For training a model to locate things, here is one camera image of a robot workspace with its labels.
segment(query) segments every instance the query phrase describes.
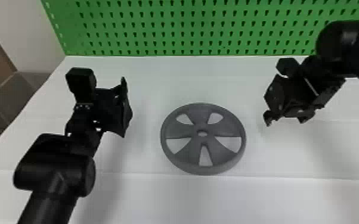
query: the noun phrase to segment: white wall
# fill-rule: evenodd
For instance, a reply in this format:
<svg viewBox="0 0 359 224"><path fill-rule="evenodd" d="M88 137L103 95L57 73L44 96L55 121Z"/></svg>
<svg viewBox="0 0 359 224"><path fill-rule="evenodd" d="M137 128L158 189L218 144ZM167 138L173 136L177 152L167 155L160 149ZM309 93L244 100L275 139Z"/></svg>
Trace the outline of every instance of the white wall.
<svg viewBox="0 0 359 224"><path fill-rule="evenodd" d="M52 72L64 58L41 0L0 0L0 44L18 71Z"/></svg>

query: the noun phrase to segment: wheel center hole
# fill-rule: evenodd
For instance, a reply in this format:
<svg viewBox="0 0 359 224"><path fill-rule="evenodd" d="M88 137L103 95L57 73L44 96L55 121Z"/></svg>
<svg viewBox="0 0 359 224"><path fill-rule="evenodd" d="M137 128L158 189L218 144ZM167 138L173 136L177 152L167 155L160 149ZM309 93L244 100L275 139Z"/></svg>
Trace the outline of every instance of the wheel center hole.
<svg viewBox="0 0 359 224"><path fill-rule="evenodd" d="M197 135L199 135L200 137L206 137L208 133L205 130L198 130Z"/></svg>

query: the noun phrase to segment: robotic arm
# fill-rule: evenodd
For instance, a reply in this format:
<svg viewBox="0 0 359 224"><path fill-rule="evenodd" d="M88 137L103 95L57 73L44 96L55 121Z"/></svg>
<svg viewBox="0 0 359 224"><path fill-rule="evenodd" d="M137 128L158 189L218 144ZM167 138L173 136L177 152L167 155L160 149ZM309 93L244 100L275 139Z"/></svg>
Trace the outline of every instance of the robotic arm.
<svg viewBox="0 0 359 224"><path fill-rule="evenodd" d="M324 108L345 78L359 78L359 21L330 23L317 38L316 52L302 64L294 58L279 59L280 74L264 95L269 107L263 114L267 126L281 117L305 123Z"/></svg>
<svg viewBox="0 0 359 224"><path fill-rule="evenodd" d="M15 187L32 191L18 224L67 224L95 184L93 156L103 133L124 137L132 119L124 78L101 89L91 69L72 68L66 80L76 104L65 134L41 134L14 173Z"/></svg>

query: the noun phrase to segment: gray wheel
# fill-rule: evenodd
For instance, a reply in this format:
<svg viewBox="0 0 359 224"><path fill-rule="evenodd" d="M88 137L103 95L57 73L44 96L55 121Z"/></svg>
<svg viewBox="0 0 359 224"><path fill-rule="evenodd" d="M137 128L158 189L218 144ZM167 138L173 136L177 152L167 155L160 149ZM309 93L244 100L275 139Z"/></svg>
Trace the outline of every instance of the gray wheel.
<svg viewBox="0 0 359 224"><path fill-rule="evenodd" d="M222 119L208 124L212 113L221 115ZM192 124L179 122L177 118L182 114L188 116ZM239 150L228 149L216 137L241 138ZM167 139L181 138L190 138L190 141L173 153ZM181 170L195 175L214 175L229 170L241 159L246 135L241 122L228 110L213 104L195 103L177 108L166 118L160 131L160 141L168 159ZM199 164L202 147L208 150L211 166Z"/></svg>

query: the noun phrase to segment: white table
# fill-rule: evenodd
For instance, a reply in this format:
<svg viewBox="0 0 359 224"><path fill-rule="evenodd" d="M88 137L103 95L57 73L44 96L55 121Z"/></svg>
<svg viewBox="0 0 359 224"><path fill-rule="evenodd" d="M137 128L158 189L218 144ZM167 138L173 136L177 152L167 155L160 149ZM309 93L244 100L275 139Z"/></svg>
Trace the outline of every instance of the white table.
<svg viewBox="0 0 359 224"><path fill-rule="evenodd" d="M263 94L277 60L66 57L0 137L0 223L16 223L30 195L13 187L19 160L39 134L63 133L75 103L64 75L74 66L93 69L102 88L125 76L134 118L125 139L103 136L97 183L71 224L359 223L359 80L308 123L266 128ZM245 127L245 154L221 175L188 175L160 147L165 117L191 102L220 105Z"/></svg>

